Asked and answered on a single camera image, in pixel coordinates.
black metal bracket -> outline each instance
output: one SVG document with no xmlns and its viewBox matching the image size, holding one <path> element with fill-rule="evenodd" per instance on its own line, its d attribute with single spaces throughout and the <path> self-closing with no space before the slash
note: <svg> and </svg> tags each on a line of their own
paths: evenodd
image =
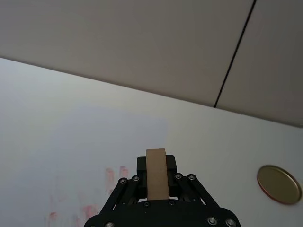
<svg viewBox="0 0 303 227">
<path fill-rule="evenodd" d="M 121 178 L 98 215 L 84 227 L 241 227 L 237 217 L 220 208 L 193 174 L 177 173 L 173 155 L 166 155 L 169 195 L 178 200 L 147 198 L 146 157 L 137 159 L 137 175 Z"/>
</svg>

red smudge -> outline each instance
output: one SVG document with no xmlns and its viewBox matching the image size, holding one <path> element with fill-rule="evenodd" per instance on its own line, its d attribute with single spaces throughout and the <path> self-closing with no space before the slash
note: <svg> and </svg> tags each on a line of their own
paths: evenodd
<svg viewBox="0 0 303 227">
<path fill-rule="evenodd" d="M 73 224 L 73 226 L 75 226 L 75 227 L 82 227 L 82 225 L 81 225 L 81 220 L 80 220 L 80 218 L 78 217 L 77 214 L 74 214 L 74 215 L 72 216 L 72 224 Z"/>
<path fill-rule="evenodd" d="M 128 169 L 125 166 L 120 167 L 120 178 L 128 178 Z"/>
<path fill-rule="evenodd" d="M 51 213 L 49 214 L 49 219 L 50 219 L 51 221 L 56 221 L 56 220 L 57 220 L 57 217 L 58 217 L 57 212 L 51 212 Z"/>
<path fill-rule="evenodd" d="M 106 182 L 105 182 L 105 187 L 107 193 L 110 195 L 111 191 L 115 188 L 115 179 L 114 179 L 114 171 L 112 168 L 106 168 L 105 170 L 105 176 L 106 176 Z"/>
<path fill-rule="evenodd" d="M 52 226 L 52 224 L 53 224 L 54 222 L 56 222 L 57 218 L 58 218 L 57 212 L 51 212 L 51 213 L 48 215 L 47 226 L 48 226 L 48 227 Z"/>
<path fill-rule="evenodd" d="M 83 207 L 83 212 L 85 214 L 86 220 L 91 218 L 92 216 L 98 214 L 97 205 L 88 205 Z"/>
</svg>

brown cardboard strip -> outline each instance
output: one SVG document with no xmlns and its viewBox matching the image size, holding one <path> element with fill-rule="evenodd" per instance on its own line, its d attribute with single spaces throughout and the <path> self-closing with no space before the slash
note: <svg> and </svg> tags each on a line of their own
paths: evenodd
<svg viewBox="0 0 303 227">
<path fill-rule="evenodd" d="M 165 149 L 146 150 L 147 199 L 168 200 L 169 184 L 167 180 Z"/>
</svg>

gold lid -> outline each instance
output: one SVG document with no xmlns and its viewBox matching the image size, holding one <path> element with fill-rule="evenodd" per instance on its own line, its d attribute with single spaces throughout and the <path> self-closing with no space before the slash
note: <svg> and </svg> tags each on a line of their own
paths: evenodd
<svg viewBox="0 0 303 227">
<path fill-rule="evenodd" d="M 277 166 L 263 166 L 257 180 L 266 195 L 283 204 L 295 204 L 302 197 L 302 189 L 296 179 Z"/>
</svg>

